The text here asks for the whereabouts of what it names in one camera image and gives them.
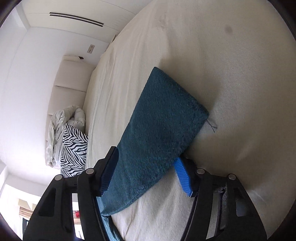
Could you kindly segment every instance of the zebra stripe pattern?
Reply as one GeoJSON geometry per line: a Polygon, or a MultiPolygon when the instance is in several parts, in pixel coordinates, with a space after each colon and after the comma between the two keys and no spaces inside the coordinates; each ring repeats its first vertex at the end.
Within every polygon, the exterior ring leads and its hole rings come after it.
{"type": "Polygon", "coordinates": [[[64,177],[73,177],[85,170],[88,140],[87,135],[66,124],[61,150],[61,174],[64,177]]]}

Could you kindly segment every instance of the power socket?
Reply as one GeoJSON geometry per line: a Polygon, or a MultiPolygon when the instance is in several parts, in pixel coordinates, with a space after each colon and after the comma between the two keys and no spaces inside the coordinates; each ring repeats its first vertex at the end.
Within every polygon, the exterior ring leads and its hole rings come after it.
{"type": "Polygon", "coordinates": [[[87,52],[88,52],[88,53],[92,53],[93,49],[94,49],[94,45],[91,44],[91,45],[89,46],[89,49],[88,49],[87,52]]]}

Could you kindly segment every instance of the wrinkled sheet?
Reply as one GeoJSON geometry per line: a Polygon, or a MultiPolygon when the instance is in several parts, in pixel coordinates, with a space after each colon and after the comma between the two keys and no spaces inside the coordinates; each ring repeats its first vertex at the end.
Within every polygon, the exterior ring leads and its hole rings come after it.
{"type": "Polygon", "coordinates": [[[60,154],[66,123],[85,133],[85,113],[79,106],[71,105],[54,113],[49,123],[45,153],[46,165],[60,169],[60,154]]]}
{"type": "MultiPolygon", "coordinates": [[[[119,143],[156,66],[218,127],[205,124],[186,154],[211,174],[235,173],[270,236],[296,198],[295,63],[296,42],[266,0],[153,1],[92,74],[83,107],[87,167],[119,143]]],[[[128,241],[180,240],[191,205],[171,169],[112,218],[128,241]]]]}

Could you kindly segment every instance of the crumpled duvet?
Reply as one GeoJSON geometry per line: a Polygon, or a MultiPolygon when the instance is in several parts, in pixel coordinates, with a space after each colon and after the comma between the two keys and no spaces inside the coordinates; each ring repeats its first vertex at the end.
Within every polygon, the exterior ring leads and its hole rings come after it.
{"type": "Polygon", "coordinates": [[[66,123],[85,133],[84,111],[79,106],[71,105],[55,112],[52,116],[49,123],[45,163],[57,169],[61,168],[60,152],[66,123]]]}

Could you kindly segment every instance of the bed sheet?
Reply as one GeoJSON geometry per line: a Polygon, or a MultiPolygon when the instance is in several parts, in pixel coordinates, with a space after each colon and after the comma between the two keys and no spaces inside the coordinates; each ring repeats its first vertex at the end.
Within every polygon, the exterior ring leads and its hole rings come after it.
{"type": "MultiPolygon", "coordinates": [[[[186,154],[235,173],[267,235],[296,198],[296,42],[266,0],[154,0],[102,56],[88,87],[87,167],[117,145],[153,67],[210,112],[186,154]]],[[[192,200],[168,174],[112,216],[124,240],[180,240],[192,200]]]]}

